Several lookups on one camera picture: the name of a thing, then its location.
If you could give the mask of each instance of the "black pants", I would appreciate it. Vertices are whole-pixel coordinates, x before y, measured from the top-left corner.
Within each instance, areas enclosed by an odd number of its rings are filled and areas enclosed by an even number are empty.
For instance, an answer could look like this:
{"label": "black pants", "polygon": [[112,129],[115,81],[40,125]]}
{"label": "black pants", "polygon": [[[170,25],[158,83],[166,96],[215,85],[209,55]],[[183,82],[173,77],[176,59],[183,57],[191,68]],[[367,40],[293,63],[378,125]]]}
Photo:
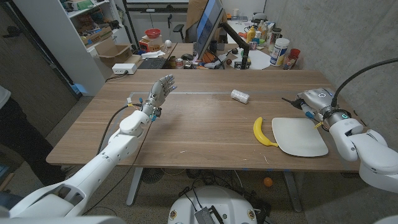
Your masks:
{"label": "black pants", "polygon": [[45,161],[52,150],[51,144],[28,122],[12,98],[0,109],[0,143],[21,155],[44,185],[65,180],[60,166]]}

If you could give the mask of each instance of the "white cutting board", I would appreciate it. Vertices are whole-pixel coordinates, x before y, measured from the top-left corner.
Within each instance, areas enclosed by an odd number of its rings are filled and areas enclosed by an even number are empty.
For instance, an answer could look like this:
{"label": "white cutting board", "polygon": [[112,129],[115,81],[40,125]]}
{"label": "white cutting board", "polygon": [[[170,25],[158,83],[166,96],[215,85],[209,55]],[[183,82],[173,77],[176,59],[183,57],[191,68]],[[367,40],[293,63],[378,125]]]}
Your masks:
{"label": "white cutting board", "polygon": [[[238,49],[238,54],[235,55],[237,58],[232,60],[232,63],[229,66],[234,67],[235,62],[242,61],[242,56],[241,56],[242,50],[243,49]],[[271,56],[265,54],[264,52],[261,52],[260,50],[250,50],[249,58],[251,60],[251,65],[249,67],[249,70],[262,70],[269,67],[270,65],[269,60],[271,59]]]}
{"label": "white cutting board", "polygon": [[328,154],[314,123],[307,118],[274,118],[272,131],[280,149],[293,156],[315,157]]}

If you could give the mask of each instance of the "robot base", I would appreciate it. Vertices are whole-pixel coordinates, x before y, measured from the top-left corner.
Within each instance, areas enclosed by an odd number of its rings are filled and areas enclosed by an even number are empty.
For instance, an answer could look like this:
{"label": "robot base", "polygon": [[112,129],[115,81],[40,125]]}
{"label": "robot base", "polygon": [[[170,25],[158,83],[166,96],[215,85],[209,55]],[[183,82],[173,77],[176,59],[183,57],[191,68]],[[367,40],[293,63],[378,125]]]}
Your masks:
{"label": "robot base", "polygon": [[[251,204],[235,191],[220,186],[203,186],[195,188],[195,192],[202,207],[214,206],[223,219],[223,223],[257,223]],[[187,197],[200,211],[198,200],[192,190],[187,192]],[[187,197],[183,195],[174,202],[170,209],[168,224],[198,223],[195,218],[195,209]],[[211,217],[215,223],[219,223],[214,213]]]}

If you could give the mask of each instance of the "orange ball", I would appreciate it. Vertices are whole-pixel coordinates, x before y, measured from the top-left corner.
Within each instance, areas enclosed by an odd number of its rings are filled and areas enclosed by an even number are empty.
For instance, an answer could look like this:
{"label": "orange ball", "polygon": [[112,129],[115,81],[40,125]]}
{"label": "orange ball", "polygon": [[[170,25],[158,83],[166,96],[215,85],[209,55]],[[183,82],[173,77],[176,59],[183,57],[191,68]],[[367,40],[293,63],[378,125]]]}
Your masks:
{"label": "orange ball", "polygon": [[270,186],[272,186],[272,179],[269,177],[266,177],[266,178],[264,178],[263,183],[265,186],[270,187]]}
{"label": "orange ball", "polygon": [[214,57],[213,54],[211,54],[211,53],[209,53],[209,52],[205,52],[205,54],[203,55],[202,60],[203,60],[205,63],[211,63],[211,62],[213,62],[213,61],[215,60],[215,58],[216,58],[216,57]]}

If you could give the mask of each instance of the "concrete wall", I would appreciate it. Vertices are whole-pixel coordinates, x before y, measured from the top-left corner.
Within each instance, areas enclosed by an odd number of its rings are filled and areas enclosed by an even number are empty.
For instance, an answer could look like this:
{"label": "concrete wall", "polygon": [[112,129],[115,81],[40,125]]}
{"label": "concrete wall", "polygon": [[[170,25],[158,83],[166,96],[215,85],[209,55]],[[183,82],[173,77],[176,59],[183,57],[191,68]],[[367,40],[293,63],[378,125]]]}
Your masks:
{"label": "concrete wall", "polygon": [[[301,69],[319,70],[337,88],[358,70],[398,57],[398,1],[267,0],[277,22],[301,50]],[[398,150],[398,63],[354,79],[341,96],[362,120]]]}
{"label": "concrete wall", "polygon": [[221,0],[223,2],[224,9],[227,13],[232,15],[232,9],[239,9],[239,13],[242,12],[244,16],[252,18],[254,12],[262,12],[264,10],[264,4],[266,0]]}

